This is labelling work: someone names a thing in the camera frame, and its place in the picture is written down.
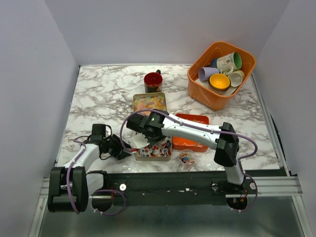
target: green mug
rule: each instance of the green mug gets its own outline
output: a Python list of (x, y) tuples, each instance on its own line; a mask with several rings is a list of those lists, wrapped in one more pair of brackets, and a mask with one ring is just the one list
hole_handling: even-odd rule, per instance
[(230, 75), (233, 71), (240, 70), (242, 67), (241, 56), (237, 52), (227, 54), (217, 59), (217, 68), (224, 75)]

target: screw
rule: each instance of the screw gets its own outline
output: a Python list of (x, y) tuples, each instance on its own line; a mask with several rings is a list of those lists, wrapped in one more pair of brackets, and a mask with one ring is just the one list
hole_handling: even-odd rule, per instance
[(254, 183), (251, 183), (249, 186), (250, 186), (250, 188), (251, 188), (252, 190), (255, 190), (255, 189), (256, 189), (256, 186), (255, 186)]
[(119, 186), (119, 189), (120, 189), (121, 191), (125, 191), (125, 190), (126, 190), (126, 184), (121, 184), (121, 185)]
[(218, 190), (218, 184), (213, 183), (212, 184), (212, 190), (214, 190), (214, 191)]

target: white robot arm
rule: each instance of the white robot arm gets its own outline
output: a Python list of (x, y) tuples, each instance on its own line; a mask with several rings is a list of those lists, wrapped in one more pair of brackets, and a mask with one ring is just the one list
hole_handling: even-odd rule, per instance
[(146, 146), (148, 142), (155, 144), (166, 136), (183, 137), (204, 144), (216, 151), (214, 160), (224, 167), (231, 184), (241, 185), (245, 180), (238, 162), (239, 139), (233, 135), (216, 133), (235, 133), (229, 123), (225, 122), (222, 126), (206, 125), (179, 118), (166, 111), (157, 111), (151, 112), (149, 117), (134, 114), (127, 120), (126, 126), (145, 136), (146, 139), (132, 142), (140, 147)]
[(54, 167), (50, 172), (49, 191), (48, 191), (48, 210), (73, 211), (73, 205), (76, 203), (76, 211), (85, 211), (88, 198), (96, 190), (104, 186), (105, 171), (97, 171), (87, 175), (86, 171), (92, 163), (101, 157), (101, 154), (109, 153), (111, 156), (120, 160), (130, 153), (124, 151), (119, 137), (114, 134), (108, 134), (105, 124), (93, 124), (92, 133), (84, 142), (80, 143), (80, 150), (68, 163), (61, 167)]

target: small plastic cup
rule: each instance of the small plastic cup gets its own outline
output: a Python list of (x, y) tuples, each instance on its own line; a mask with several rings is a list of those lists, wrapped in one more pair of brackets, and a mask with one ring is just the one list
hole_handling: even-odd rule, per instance
[(198, 78), (200, 81), (207, 81), (211, 75), (220, 73), (217, 68), (200, 68), (198, 71)]
[(179, 154), (179, 167), (181, 171), (190, 171), (197, 160), (194, 151), (186, 149)]

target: cable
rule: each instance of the cable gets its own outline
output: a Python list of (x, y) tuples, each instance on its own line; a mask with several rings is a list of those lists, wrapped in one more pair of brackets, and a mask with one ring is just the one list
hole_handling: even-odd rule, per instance
[(109, 155), (108, 157), (105, 157), (105, 158), (101, 158), (100, 157), (100, 160), (107, 160), (108, 158), (110, 158), (112, 155)]
[[(175, 122), (175, 123), (180, 124), (180, 121), (179, 121), (179, 120), (174, 119), (174, 118), (170, 117), (169, 115), (166, 115), (165, 113), (163, 113), (163, 112), (161, 112), (161, 111), (157, 111), (157, 110), (153, 110), (153, 109), (144, 109), (144, 110), (138, 110), (138, 111), (132, 112), (129, 116), (127, 116), (127, 117), (125, 118), (125, 120), (123, 121), (122, 126), (120, 127), (120, 130), (119, 130), (120, 143), (121, 143), (121, 145), (122, 145), (125, 149), (127, 149), (128, 151), (129, 151), (129, 149), (125, 146), (125, 144), (124, 144), (124, 142), (123, 142), (123, 139), (122, 139), (122, 133), (123, 133), (124, 125), (126, 124), (127, 120), (128, 120), (132, 115), (137, 114), (137, 113), (141, 113), (141, 112), (144, 112), (144, 111), (155, 112), (155, 113), (157, 113), (157, 114), (160, 114), (160, 115), (165, 116), (166, 118), (170, 119), (171, 121), (173, 121), (173, 122)], [(255, 203), (256, 200), (257, 200), (257, 196), (258, 196), (258, 186), (257, 186), (257, 184), (256, 184), (256, 181), (255, 181), (250, 175), (246, 174), (246, 173), (243, 171), (242, 166), (241, 166), (241, 159), (251, 157), (251, 156), (253, 156), (254, 154), (257, 153), (257, 151), (258, 151), (258, 146), (257, 146), (256, 142), (255, 142), (254, 140), (252, 140), (251, 138), (246, 137), (246, 136), (244, 136), (244, 135), (242, 135), (242, 134), (237, 134), (237, 133), (227, 132), (227, 131), (215, 131), (215, 130), (210, 130), (210, 129), (207, 129), (207, 128), (198, 127), (198, 126), (191, 125), (191, 124), (187, 124), (187, 123), (184, 123), (184, 122), (182, 123), (182, 125), (187, 126), (187, 127), (190, 127), (190, 128), (198, 129), (198, 130), (201, 130), (201, 131), (206, 131), (206, 132), (211, 132), (211, 133), (227, 134), (227, 135), (233, 135), (233, 136), (241, 137), (241, 138), (243, 138), (243, 139), (245, 139), (245, 140), (251, 142), (251, 143), (254, 145), (255, 149), (254, 149), (254, 151), (253, 151), (252, 153), (250, 153), (250, 154), (248, 154), (248, 155), (244, 155), (244, 156), (242, 156), (242, 157), (239, 157), (239, 159), (238, 159), (238, 163), (239, 163), (241, 172), (242, 172), (246, 177), (248, 177), (248, 178), (250, 178), (250, 179), (252, 180), (252, 182), (254, 183), (255, 188), (256, 188), (256, 189), (255, 189), (256, 196), (255, 196), (254, 201), (251, 203), (251, 205), (248, 206), (245, 210), (238, 210), (238, 211), (239, 211), (239, 212), (244, 212), (244, 211), (246, 211), (246, 210), (251, 209), (251, 208), (253, 207), (254, 203)]]
[(238, 212), (248, 211), (248, 210), (250, 210), (251, 208), (253, 208), (253, 205), (255, 204), (255, 202), (256, 202), (256, 200), (257, 200), (257, 197), (258, 197), (258, 186), (257, 186), (256, 181), (255, 181), (254, 178), (252, 178), (249, 174), (244, 173), (244, 175), (245, 175), (246, 177), (250, 178), (250, 179), (252, 180), (252, 182), (254, 183), (256, 194), (255, 194), (255, 199), (254, 199), (254, 200), (252, 201), (252, 203), (251, 203), (249, 206), (247, 206), (244, 210), (237, 210), (237, 209), (234, 209), (234, 210), (236, 210), (236, 211), (238, 211)]
[[(126, 124), (126, 122), (127, 122), (127, 120), (129, 119), (129, 117), (131, 117), (131, 116), (134, 115), (134, 114), (141, 113), (141, 112), (144, 112), (144, 111), (155, 112), (155, 113), (157, 113), (157, 114), (160, 114), (160, 115), (165, 116), (166, 118), (170, 119), (170, 120), (173, 121), (173, 122), (176, 122), (176, 123), (180, 124), (180, 121), (179, 121), (179, 120), (174, 119), (174, 118), (170, 117), (169, 115), (166, 115), (165, 113), (163, 113), (163, 112), (161, 112), (161, 111), (158, 111), (158, 110), (144, 109), (144, 110), (138, 110), (138, 111), (132, 112), (132, 113), (131, 113), (129, 116), (127, 116), (126, 119), (123, 121), (122, 126), (120, 127), (120, 131), (119, 131), (120, 143), (121, 143), (121, 145), (122, 145), (125, 149), (127, 149), (128, 151), (130, 151), (130, 149), (128, 149), (128, 148), (125, 146), (125, 144), (124, 144), (124, 142), (123, 142), (123, 139), (122, 139), (122, 133), (123, 133), (124, 125)], [(251, 154), (244, 155), (244, 156), (240, 157), (240, 158), (238, 159), (238, 161), (240, 161), (240, 160), (243, 159), (243, 158), (251, 157), (251, 156), (253, 156), (254, 154), (256, 154), (257, 151), (258, 151), (258, 146), (257, 146), (257, 144), (255, 143), (255, 141), (252, 140), (252, 139), (249, 138), (249, 137), (246, 137), (246, 136), (242, 135), (242, 134), (237, 134), (237, 133), (233, 133), (233, 132), (226, 132), (226, 131), (215, 131), (215, 130), (211, 130), (211, 129), (207, 129), (207, 128), (203, 128), (203, 127), (198, 127), (198, 126), (195, 126), (195, 125), (187, 124), (187, 123), (184, 123), (184, 122), (182, 123), (182, 125), (187, 126), (187, 127), (190, 127), (190, 128), (198, 129), (198, 130), (201, 130), (201, 131), (205, 131), (205, 132), (233, 135), (233, 136), (241, 137), (241, 138), (243, 138), (243, 139), (248, 140), (249, 142), (251, 142), (251, 143), (254, 145), (255, 149), (254, 149), (254, 151), (253, 151)]]
[(75, 204), (75, 201), (74, 201), (74, 198), (73, 198), (73, 195), (71, 193), (71, 189), (70, 189), (70, 171), (72, 169), (72, 167), (74, 166), (74, 164), (76, 163), (76, 161), (83, 155), (83, 153), (86, 151), (87, 147), (85, 145), (84, 142), (81, 142), (81, 141), (78, 141), (79, 138), (82, 138), (82, 137), (89, 137), (89, 136), (79, 136), (77, 138), (75, 138), (73, 141), (76, 142), (76, 143), (79, 143), (80, 145), (82, 145), (84, 147), (84, 149), (82, 149), (82, 151), (78, 154), (77, 157), (75, 157), (74, 161), (71, 162), (71, 164), (69, 165), (68, 167), (68, 170), (67, 170), (67, 174), (66, 174), (66, 185), (67, 185), (67, 193), (68, 193), (68, 197), (69, 197), (69, 200), (70, 200), (70, 204), (74, 210), (74, 212), (79, 215), (79, 211), (76, 207), (76, 204)]
[(122, 198), (123, 198), (123, 207), (120, 210), (118, 210), (117, 212), (114, 212), (114, 213), (106, 213), (106, 212), (99, 211), (98, 209), (94, 209), (94, 212), (100, 213), (101, 215), (104, 215), (104, 216), (115, 216), (115, 215), (118, 215), (122, 211), (125, 210), (125, 208), (126, 208), (126, 197), (124, 196), (124, 194), (122, 192), (117, 191), (117, 190), (112, 190), (112, 189), (102, 189), (102, 190), (97, 190), (95, 192), (96, 193), (111, 192), (111, 193), (120, 194), (122, 196)]
[(242, 196), (243, 194), (241, 194), (240, 197), (239, 197), (239, 198), (242, 199), (242, 200), (245, 200), (246, 197), (248, 196), (248, 191), (247, 191), (247, 189), (245, 189), (244, 191), (245, 191), (245, 196), (243, 197), (243, 196)]

